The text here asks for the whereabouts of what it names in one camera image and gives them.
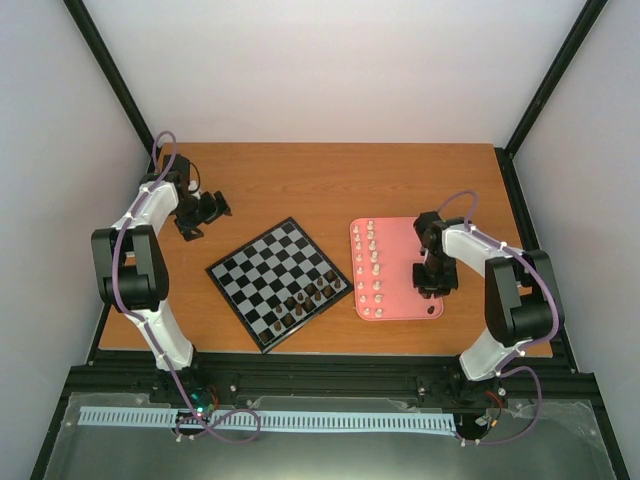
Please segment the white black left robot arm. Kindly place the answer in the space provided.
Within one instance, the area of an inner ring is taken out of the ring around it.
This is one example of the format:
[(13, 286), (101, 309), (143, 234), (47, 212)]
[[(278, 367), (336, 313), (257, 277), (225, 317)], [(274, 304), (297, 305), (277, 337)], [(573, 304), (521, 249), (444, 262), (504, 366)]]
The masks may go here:
[(162, 171), (141, 180), (135, 200), (109, 228), (91, 235), (98, 291), (104, 303), (123, 313), (141, 332), (160, 370), (179, 371), (172, 388), (186, 402), (201, 400), (208, 378), (195, 368), (195, 347), (182, 333), (169, 306), (169, 273), (157, 235), (171, 218), (187, 242), (231, 209), (219, 191), (201, 191), (191, 179), (192, 162), (167, 155)]

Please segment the black aluminium frame base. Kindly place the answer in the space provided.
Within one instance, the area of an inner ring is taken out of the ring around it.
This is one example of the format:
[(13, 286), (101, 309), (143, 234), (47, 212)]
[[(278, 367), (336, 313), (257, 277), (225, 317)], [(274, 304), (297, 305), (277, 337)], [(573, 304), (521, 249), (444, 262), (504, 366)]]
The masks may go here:
[[(203, 184), (221, 190), (232, 214), (202, 239), (185, 242), (172, 227), (160, 236), (170, 274), (170, 302), (199, 349), (202, 368), (221, 400), (262, 397), (380, 399), (430, 407), (425, 388), (481, 326), (480, 281), (461, 273), (462, 290), (432, 322), (375, 323), (341, 301), (292, 340), (260, 354), (204, 273), (207, 265), (279, 220), (299, 221), (336, 261), (348, 265), (346, 229), (356, 217), (410, 216), (432, 210), (464, 189), (479, 196), (476, 218), (493, 235), (537, 245), (513, 160), (490, 144), (183, 143)], [(159, 394), (177, 390), (153, 373), (141, 338), (116, 313), (103, 312), (88, 361), (70, 370), (32, 475), (49, 460), (62, 417), (75, 394)], [(593, 375), (579, 371), (568, 338), (538, 347), (531, 374), (506, 387), (518, 398), (541, 390), (545, 401), (586, 401), (612, 462), (613, 479), (628, 471)]]

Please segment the pink plastic tray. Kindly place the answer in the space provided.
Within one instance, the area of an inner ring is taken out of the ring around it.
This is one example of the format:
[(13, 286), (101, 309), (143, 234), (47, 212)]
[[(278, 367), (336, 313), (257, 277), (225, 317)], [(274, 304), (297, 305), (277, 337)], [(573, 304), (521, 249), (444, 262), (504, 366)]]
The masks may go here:
[[(374, 222), (374, 238), (367, 239), (367, 223)], [(418, 239), (413, 223), (413, 217), (377, 217), (357, 218), (350, 224), (350, 247), (352, 269), (355, 284), (355, 310), (358, 316), (366, 321), (405, 321), (432, 320), (444, 313), (444, 303), (441, 299), (425, 299), (412, 285), (412, 266), (421, 263), (424, 252)], [(356, 250), (352, 232), (353, 226), (359, 227), (361, 250)], [(378, 258), (376, 263), (370, 261), (373, 251), (369, 250), (369, 243), (376, 242)], [(362, 261), (356, 261), (356, 255), (362, 255)], [(378, 276), (372, 274), (374, 264), (380, 265)], [(363, 274), (357, 274), (357, 268), (363, 267)], [(373, 289), (373, 283), (380, 281), (380, 290)], [(359, 283), (364, 282), (366, 288), (359, 289)], [(375, 302), (377, 294), (383, 295), (381, 303)], [(367, 296), (367, 302), (361, 303), (361, 296)], [(429, 315), (427, 309), (435, 307)], [(371, 314), (365, 317), (363, 311), (370, 308)], [(376, 318), (377, 309), (383, 309), (383, 317)]]

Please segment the black white chessboard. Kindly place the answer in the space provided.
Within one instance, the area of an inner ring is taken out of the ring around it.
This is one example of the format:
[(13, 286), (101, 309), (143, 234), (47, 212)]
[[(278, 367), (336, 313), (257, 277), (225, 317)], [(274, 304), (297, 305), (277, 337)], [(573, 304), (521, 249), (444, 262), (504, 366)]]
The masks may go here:
[[(329, 271), (335, 274), (332, 281), (326, 278)], [(206, 268), (206, 272), (263, 354), (353, 291), (351, 281), (291, 217), (216, 261)], [(319, 278), (323, 279), (322, 287), (317, 285)], [(340, 290), (334, 288), (338, 278), (342, 282)], [(315, 286), (311, 295), (305, 291), (310, 284)], [(333, 289), (329, 298), (323, 294), (326, 286)], [(320, 301), (314, 300), (316, 291), (321, 292)], [(304, 295), (302, 301), (297, 300), (300, 292)], [(286, 305), (289, 297), (295, 301), (291, 307)], [(310, 311), (304, 309), (306, 298), (314, 304)], [(301, 304), (303, 309), (300, 317), (295, 314), (296, 304)], [(281, 306), (281, 314), (275, 312), (277, 306)], [(287, 314), (293, 317), (290, 326), (283, 322)], [(276, 322), (282, 325), (279, 332), (273, 328)], [(268, 333), (268, 343), (262, 342), (261, 332)]]

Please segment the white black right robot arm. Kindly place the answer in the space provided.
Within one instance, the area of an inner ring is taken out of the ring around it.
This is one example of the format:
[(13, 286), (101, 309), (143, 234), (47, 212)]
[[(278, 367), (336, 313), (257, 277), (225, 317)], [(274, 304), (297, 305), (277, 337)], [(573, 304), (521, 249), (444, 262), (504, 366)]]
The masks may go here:
[(485, 329), (449, 369), (446, 392), (465, 405), (481, 388), (505, 375), (511, 360), (551, 340), (564, 322), (551, 259), (542, 250), (521, 250), (487, 235), (468, 220), (444, 220), (438, 212), (413, 223), (423, 260), (413, 265), (412, 283), (426, 299), (459, 288), (463, 263), (484, 280)]

